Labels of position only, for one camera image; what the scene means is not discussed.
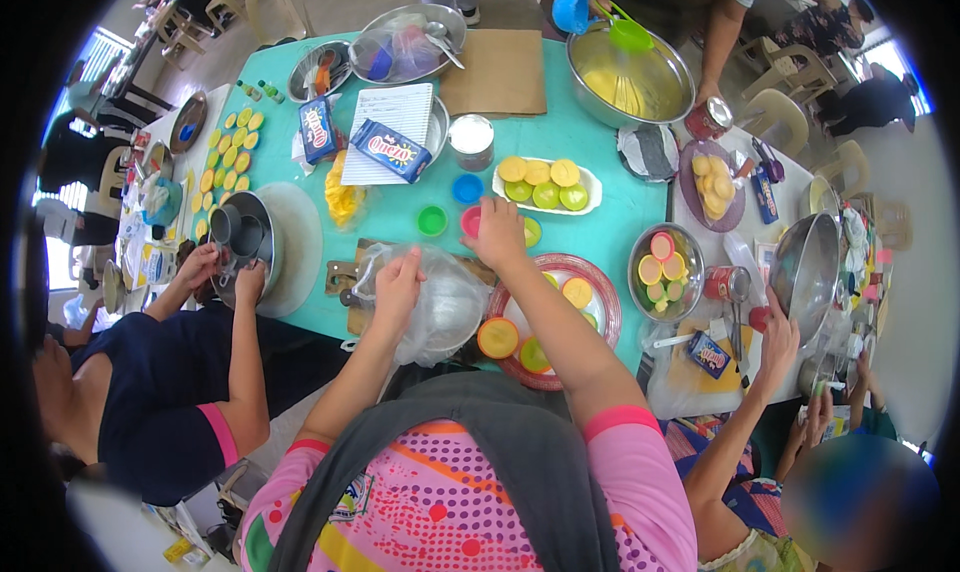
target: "small bottle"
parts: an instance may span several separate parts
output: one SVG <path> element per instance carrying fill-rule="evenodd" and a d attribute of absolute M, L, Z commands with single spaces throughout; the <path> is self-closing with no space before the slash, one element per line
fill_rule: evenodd
<path fill-rule="evenodd" d="M 263 80 L 258 80 L 257 84 L 258 86 L 260 86 L 260 88 L 263 89 L 263 92 L 267 94 L 267 97 L 274 100 L 278 104 L 282 104 L 283 100 L 286 99 L 286 96 L 282 92 L 277 90 L 276 86 L 267 84 Z"/>
<path fill-rule="evenodd" d="M 263 97 L 263 93 L 258 91 L 258 89 L 254 88 L 253 86 L 246 84 L 246 82 L 243 80 L 237 80 L 237 86 L 240 87 L 240 90 L 246 93 L 246 97 L 253 99 L 255 102 L 260 101 L 260 98 Z"/>

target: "green measuring cup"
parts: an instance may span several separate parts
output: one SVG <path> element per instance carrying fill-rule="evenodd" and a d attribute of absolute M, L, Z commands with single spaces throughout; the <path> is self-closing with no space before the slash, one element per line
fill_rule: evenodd
<path fill-rule="evenodd" d="M 626 18 L 623 20 L 615 18 L 613 14 L 606 11 L 606 9 L 597 2 L 597 9 L 610 20 L 610 43 L 620 51 L 628 53 L 640 53 L 653 49 L 654 39 L 650 36 L 650 32 L 627 15 L 627 12 L 621 9 L 619 5 L 614 2 L 609 2 L 609 4 L 618 14 Z"/>

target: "pink shirt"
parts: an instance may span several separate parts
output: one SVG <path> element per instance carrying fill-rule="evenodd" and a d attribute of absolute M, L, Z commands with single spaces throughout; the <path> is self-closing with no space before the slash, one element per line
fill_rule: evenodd
<path fill-rule="evenodd" d="M 606 496 L 620 569 L 692 571 L 697 541 L 684 487 L 653 414 L 598 413 L 583 429 Z M 246 513 L 241 565 L 266 570 L 291 508 L 330 446 L 295 442 Z M 451 420 L 411 428 L 344 492 L 308 570 L 540 569 L 510 496 L 471 436 Z"/>

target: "pink sleeve trim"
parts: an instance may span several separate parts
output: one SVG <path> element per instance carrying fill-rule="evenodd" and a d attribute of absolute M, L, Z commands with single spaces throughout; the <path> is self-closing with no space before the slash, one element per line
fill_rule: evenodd
<path fill-rule="evenodd" d="M 330 445 L 326 444 L 322 440 L 318 440 L 316 438 L 301 438 L 300 440 L 294 441 L 294 444 L 290 445 L 290 448 L 287 449 L 287 453 L 290 453 L 294 449 L 300 449 L 301 447 L 316 449 L 323 455 L 327 455 L 327 453 L 330 451 Z"/>
<path fill-rule="evenodd" d="M 661 437 L 664 435 L 661 432 L 660 423 L 650 410 L 645 410 L 639 405 L 617 405 L 600 411 L 586 422 L 583 426 L 583 440 L 589 443 L 603 431 L 620 424 L 642 424 L 653 428 Z"/>
<path fill-rule="evenodd" d="M 234 442 L 234 433 L 224 418 L 224 413 L 215 403 L 204 403 L 198 405 L 197 409 L 206 416 L 206 421 L 213 428 L 213 434 L 217 436 L 217 443 L 220 444 L 220 451 L 223 454 L 223 466 L 229 468 L 240 459 L 237 453 L 237 444 Z"/>

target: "turquoise tablecloth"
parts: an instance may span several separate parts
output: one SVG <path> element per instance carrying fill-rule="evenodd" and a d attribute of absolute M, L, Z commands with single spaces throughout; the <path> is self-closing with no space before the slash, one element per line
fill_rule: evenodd
<path fill-rule="evenodd" d="M 350 40 L 356 35 L 356 32 L 347 32 L 255 52 L 246 61 L 240 78 L 249 85 L 263 80 L 277 87 L 285 87 L 291 69 L 309 47 L 333 38 Z M 535 118 L 492 121 L 495 130 L 493 162 L 496 165 L 501 159 L 512 155 L 569 158 L 591 170 L 603 182 L 603 202 L 589 214 L 538 214 L 536 218 L 542 223 L 543 238 L 529 252 L 531 255 L 551 252 L 579 255 L 609 277 L 616 287 L 623 312 L 616 354 L 627 369 L 635 374 L 642 355 L 637 347 L 642 315 L 627 288 L 627 259 L 643 230 L 664 221 L 666 185 L 644 183 L 624 170 L 617 155 L 615 131 L 595 121 L 573 97 L 563 43 L 543 41 L 543 64 L 548 113 Z M 336 104 L 333 119 L 345 132 L 350 130 L 354 119 L 357 92 L 370 86 L 356 77 L 342 86 L 342 98 Z M 289 98 L 277 104 L 266 96 L 254 103 L 237 87 L 233 87 L 218 125 L 222 126 L 230 112 L 246 107 L 262 111 L 266 116 L 260 145 L 253 153 L 250 188 L 256 190 L 268 182 L 288 181 L 306 191 L 317 206 L 323 226 L 324 262 L 330 259 L 352 261 L 359 237 L 433 243 L 453 254 L 469 254 L 459 242 L 460 213 L 465 208 L 454 201 L 450 193 L 453 180 L 464 171 L 457 166 L 449 146 L 414 186 L 379 187 L 380 197 L 372 211 L 366 214 L 366 218 L 352 233 L 343 234 L 335 230 L 324 200 L 324 179 L 331 164 L 321 163 L 314 173 L 305 176 L 300 166 L 290 161 L 291 140 L 299 127 L 299 105 Z M 490 183 L 494 165 L 479 172 L 488 195 L 493 194 Z M 414 223 L 417 212 L 428 204 L 443 207 L 450 218 L 447 230 L 433 239 L 421 235 Z M 326 269 L 326 265 L 320 267 L 317 284 L 306 303 L 294 314 L 285 317 L 284 321 L 345 339 L 349 337 L 347 308 L 340 304 L 336 295 L 324 294 Z"/>

